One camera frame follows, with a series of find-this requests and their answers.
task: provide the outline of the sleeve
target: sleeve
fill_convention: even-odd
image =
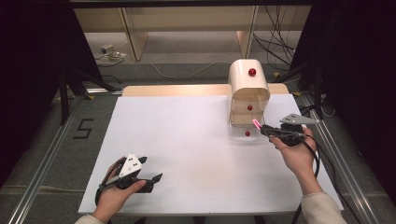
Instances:
[[[106,223],[97,219],[96,217],[85,215],[81,217],[75,224],[106,224]]]
[[[301,202],[308,223],[345,224],[338,205],[325,192],[307,194]]]

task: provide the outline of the white desk panel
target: white desk panel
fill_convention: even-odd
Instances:
[[[91,213],[108,167],[133,152],[147,156],[139,178],[163,173],[151,193],[134,194],[121,213],[134,216],[247,215],[295,211],[302,193],[268,138],[228,123],[227,96],[120,97],[79,212]],[[300,111],[290,94],[273,94],[268,125]],[[320,166],[318,181],[342,205]]]

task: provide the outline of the hand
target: hand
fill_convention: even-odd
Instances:
[[[115,176],[117,169],[113,171],[110,178]],[[146,180],[140,180],[132,184],[128,189],[118,189],[116,187],[111,187],[102,192],[99,203],[92,213],[93,217],[96,217],[103,222],[107,223],[116,213],[118,213],[126,200],[138,192],[141,188],[146,185]]]
[[[305,135],[313,136],[311,130],[303,128],[303,131]],[[304,140],[314,151],[317,151],[317,145],[312,138],[305,137]],[[304,144],[289,147],[279,138],[273,136],[270,136],[270,141],[282,154],[286,166],[296,175],[300,182],[303,195],[322,192],[312,168],[314,157]]]

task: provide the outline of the person's left hand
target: person's left hand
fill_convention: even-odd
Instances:
[[[117,169],[114,169],[110,178],[116,175],[116,171]],[[132,186],[130,186],[128,189],[118,189],[117,187],[111,187],[104,190],[100,196],[95,211],[92,213],[92,216],[107,223],[116,213],[121,210],[126,200],[145,185],[146,180],[139,180],[132,184]]]

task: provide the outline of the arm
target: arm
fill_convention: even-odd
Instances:
[[[304,134],[313,136],[312,131],[304,128]],[[308,223],[345,223],[335,201],[321,188],[315,178],[312,165],[314,158],[303,144],[289,147],[273,136],[271,142],[281,152],[288,168],[296,175],[303,193],[302,208]],[[310,137],[305,142],[317,150],[315,141]]]
[[[115,176],[116,170],[113,171],[110,178]],[[96,206],[95,211],[92,215],[86,215],[81,217],[76,224],[104,224],[107,223],[116,213],[118,213],[126,200],[138,192],[141,188],[146,185],[145,180],[137,181],[132,184],[128,189],[118,189],[111,187],[102,192],[99,203]]]

